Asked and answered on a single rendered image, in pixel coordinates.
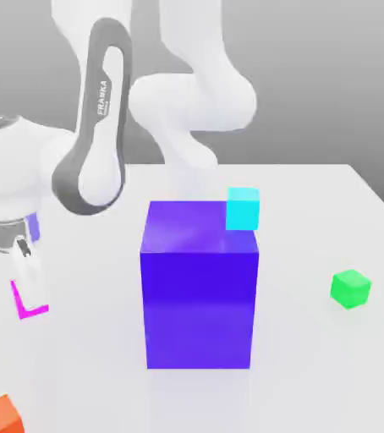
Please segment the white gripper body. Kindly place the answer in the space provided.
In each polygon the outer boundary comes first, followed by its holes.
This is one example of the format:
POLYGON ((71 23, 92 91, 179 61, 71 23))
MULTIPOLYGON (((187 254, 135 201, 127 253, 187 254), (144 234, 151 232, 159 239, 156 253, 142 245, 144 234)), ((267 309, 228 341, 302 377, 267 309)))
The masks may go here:
POLYGON ((35 310, 46 304, 41 261, 36 249, 25 236, 18 235, 11 249, 14 268, 16 270, 16 286, 23 306, 27 310, 35 310))

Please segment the small magenta cube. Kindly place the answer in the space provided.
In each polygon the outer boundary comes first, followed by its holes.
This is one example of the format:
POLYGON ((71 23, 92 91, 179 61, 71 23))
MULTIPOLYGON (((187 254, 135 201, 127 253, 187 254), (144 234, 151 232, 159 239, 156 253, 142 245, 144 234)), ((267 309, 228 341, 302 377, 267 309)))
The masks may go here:
POLYGON ((18 316, 21 320, 35 317, 38 315, 42 315, 42 314, 45 314, 49 311, 49 305, 48 304, 44 304, 44 305, 37 307, 33 310, 27 310, 24 307, 22 299, 19 295, 19 291, 16 287, 15 281, 11 281, 10 284, 11 284, 11 288, 12 288, 12 292, 13 292, 13 296, 14 296, 14 302, 15 302, 16 309, 18 312, 18 316))

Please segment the small cyan cube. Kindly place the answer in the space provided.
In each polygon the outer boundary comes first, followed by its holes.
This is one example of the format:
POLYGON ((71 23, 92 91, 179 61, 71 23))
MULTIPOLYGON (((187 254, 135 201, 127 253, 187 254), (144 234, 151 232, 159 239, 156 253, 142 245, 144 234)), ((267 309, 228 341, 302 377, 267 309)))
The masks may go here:
POLYGON ((260 220, 260 191, 257 188, 230 187, 226 206, 226 229, 255 231, 260 220))

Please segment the small green cube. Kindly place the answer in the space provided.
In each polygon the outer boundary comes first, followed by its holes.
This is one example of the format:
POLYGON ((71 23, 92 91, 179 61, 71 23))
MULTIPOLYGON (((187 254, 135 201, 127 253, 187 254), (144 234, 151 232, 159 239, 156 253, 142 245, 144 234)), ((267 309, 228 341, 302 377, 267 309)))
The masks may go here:
POLYGON ((369 278, 354 269, 341 271, 332 278, 330 296, 350 310, 367 302, 371 285, 369 278))

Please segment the large purple box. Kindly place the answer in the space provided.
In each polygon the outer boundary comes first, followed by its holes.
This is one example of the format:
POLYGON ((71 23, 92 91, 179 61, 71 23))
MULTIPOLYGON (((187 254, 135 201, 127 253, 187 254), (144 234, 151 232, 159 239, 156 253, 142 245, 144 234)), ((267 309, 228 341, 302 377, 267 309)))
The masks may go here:
POLYGON ((250 367, 259 249, 223 201, 153 200, 140 246, 150 369, 250 367))

